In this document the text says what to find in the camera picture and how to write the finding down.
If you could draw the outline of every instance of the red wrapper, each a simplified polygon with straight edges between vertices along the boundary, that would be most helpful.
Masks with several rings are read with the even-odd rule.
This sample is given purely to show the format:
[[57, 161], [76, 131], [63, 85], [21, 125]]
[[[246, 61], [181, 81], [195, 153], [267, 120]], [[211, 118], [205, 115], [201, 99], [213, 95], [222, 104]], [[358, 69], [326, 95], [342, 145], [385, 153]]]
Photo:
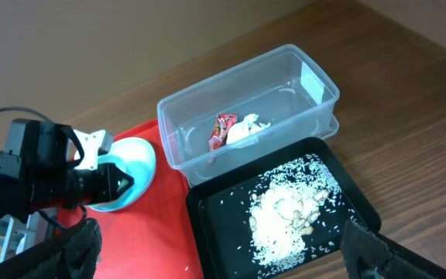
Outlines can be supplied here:
[[226, 135], [230, 128], [237, 123], [236, 114], [220, 114], [216, 117], [213, 133], [209, 138], [209, 149], [216, 150], [225, 145]]

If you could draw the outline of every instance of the transparent plastic box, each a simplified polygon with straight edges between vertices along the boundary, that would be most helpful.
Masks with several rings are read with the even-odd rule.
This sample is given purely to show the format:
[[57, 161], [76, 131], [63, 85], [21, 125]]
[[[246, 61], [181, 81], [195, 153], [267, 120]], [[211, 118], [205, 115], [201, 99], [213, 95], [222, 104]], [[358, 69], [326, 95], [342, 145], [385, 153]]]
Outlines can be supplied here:
[[[302, 50], [285, 45], [160, 101], [161, 140], [168, 164], [198, 185], [309, 136], [334, 135], [340, 91]], [[255, 113], [271, 123], [216, 150], [208, 140], [216, 116]]]

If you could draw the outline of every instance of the beige wall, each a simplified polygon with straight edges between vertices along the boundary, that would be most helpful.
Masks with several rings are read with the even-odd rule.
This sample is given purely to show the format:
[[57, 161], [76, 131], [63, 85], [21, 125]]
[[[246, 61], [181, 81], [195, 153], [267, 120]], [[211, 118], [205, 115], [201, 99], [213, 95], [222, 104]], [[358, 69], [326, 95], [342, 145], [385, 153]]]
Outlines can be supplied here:
[[62, 122], [313, 1], [0, 0], [0, 107]]
[[446, 47], [446, 0], [359, 0]]

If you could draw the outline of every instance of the brown wooden surface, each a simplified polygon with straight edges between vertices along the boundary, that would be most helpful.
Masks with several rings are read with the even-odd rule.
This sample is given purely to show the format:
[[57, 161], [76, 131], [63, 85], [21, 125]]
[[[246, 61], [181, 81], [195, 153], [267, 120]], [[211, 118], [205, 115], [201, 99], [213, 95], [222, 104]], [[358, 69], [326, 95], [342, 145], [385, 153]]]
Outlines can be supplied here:
[[[155, 118], [161, 98], [285, 43], [340, 88], [340, 131], [328, 142], [381, 215], [381, 233], [446, 268], [446, 50], [355, 2], [321, 1], [68, 123], [120, 133]], [[337, 252], [281, 277], [347, 274]]]

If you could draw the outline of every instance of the red mat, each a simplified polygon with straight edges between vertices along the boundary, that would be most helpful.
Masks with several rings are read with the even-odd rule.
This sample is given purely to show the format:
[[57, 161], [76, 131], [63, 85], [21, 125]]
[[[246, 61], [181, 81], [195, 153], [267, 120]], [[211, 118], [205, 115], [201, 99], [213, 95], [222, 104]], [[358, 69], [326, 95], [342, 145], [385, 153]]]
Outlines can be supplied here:
[[[148, 140], [156, 152], [156, 175], [149, 189], [132, 205], [117, 212], [88, 209], [87, 217], [101, 227], [101, 262], [94, 278], [202, 278], [194, 235], [185, 206], [184, 176], [166, 162], [157, 119], [117, 135]], [[77, 223], [81, 210], [61, 209], [58, 220]]]

